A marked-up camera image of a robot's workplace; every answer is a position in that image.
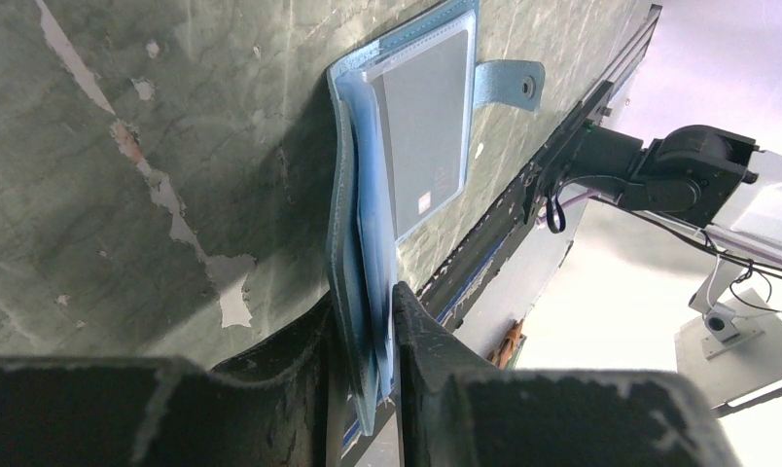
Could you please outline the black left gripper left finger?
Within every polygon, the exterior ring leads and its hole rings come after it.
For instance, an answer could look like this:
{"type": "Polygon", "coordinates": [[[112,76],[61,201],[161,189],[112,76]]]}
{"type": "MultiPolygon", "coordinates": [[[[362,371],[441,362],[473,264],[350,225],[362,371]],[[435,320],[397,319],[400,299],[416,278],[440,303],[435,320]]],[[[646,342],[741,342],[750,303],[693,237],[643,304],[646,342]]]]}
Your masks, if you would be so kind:
{"type": "Polygon", "coordinates": [[[206,370],[182,357],[0,357],[0,466],[326,466],[332,303],[206,370]]]}

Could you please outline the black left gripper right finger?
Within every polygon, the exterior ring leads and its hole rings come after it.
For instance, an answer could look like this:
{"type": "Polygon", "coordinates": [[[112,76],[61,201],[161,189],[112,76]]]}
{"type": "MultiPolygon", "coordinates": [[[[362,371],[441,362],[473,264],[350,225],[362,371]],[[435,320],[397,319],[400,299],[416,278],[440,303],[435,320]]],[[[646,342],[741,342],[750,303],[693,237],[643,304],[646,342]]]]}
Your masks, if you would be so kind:
{"type": "Polygon", "coordinates": [[[699,390],[658,371],[504,370],[392,295],[406,466],[735,466],[699,390]]]}

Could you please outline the blue leather card holder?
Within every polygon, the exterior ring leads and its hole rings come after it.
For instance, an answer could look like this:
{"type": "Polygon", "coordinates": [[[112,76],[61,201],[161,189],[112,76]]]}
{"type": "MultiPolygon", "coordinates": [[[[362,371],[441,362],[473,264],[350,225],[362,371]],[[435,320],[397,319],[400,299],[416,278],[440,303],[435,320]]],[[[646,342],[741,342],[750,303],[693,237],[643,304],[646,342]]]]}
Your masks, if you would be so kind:
{"type": "Polygon", "coordinates": [[[373,433],[377,405],[391,394],[394,382],[391,296],[398,280],[397,249],[406,238],[398,239],[395,235],[390,164],[385,154],[377,92],[367,72],[377,62],[414,47],[437,32],[459,27],[469,30],[472,38],[468,149],[465,181],[457,198],[467,182],[474,112],[490,104],[534,112],[540,106],[545,83],[544,66],[537,61],[478,61],[479,14],[476,1],[440,2],[338,58],[326,72],[337,128],[327,234],[329,284],[347,361],[351,398],[358,427],[365,436],[373,433]]]}

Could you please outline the credit card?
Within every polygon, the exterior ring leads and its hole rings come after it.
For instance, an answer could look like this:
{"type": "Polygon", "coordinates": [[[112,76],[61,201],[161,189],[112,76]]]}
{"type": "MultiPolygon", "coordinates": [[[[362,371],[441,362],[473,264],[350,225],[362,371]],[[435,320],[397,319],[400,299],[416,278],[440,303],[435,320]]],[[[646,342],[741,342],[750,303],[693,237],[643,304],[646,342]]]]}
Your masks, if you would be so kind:
{"type": "Polygon", "coordinates": [[[380,106],[398,239],[462,190],[471,38],[463,27],[437,32],[367,72],[380,106]]]}

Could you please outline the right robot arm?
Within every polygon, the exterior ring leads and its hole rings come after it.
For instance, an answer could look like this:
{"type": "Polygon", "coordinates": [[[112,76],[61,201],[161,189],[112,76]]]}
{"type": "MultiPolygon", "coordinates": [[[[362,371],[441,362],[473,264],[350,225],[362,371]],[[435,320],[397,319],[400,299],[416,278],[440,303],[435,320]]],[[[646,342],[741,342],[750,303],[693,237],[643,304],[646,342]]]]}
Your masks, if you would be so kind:
{"type": "Polygon", "coordinates": [[[684,126],[645,145],[586,121],[530,162],[522,205],[527,225],[566,226],[559,195],[580,185],[625,212],[646,212],[698,230],[740,263],[782,271],[782,156],[745,136],[684,126]]]}

